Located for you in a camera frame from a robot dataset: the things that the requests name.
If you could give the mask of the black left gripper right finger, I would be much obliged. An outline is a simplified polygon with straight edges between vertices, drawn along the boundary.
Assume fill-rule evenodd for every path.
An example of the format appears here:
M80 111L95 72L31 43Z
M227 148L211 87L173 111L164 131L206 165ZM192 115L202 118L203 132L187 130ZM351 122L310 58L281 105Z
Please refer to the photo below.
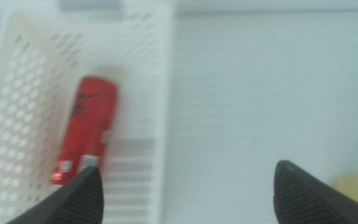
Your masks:
M275 167L273 207L279 223L358 224L358 202L288 160Z

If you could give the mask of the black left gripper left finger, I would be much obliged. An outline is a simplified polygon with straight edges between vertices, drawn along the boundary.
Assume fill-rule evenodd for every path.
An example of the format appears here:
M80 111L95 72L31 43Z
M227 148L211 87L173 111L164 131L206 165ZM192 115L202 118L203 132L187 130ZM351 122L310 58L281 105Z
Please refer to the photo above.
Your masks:
M103 213L101 174L91 166L8 224L101 224Z

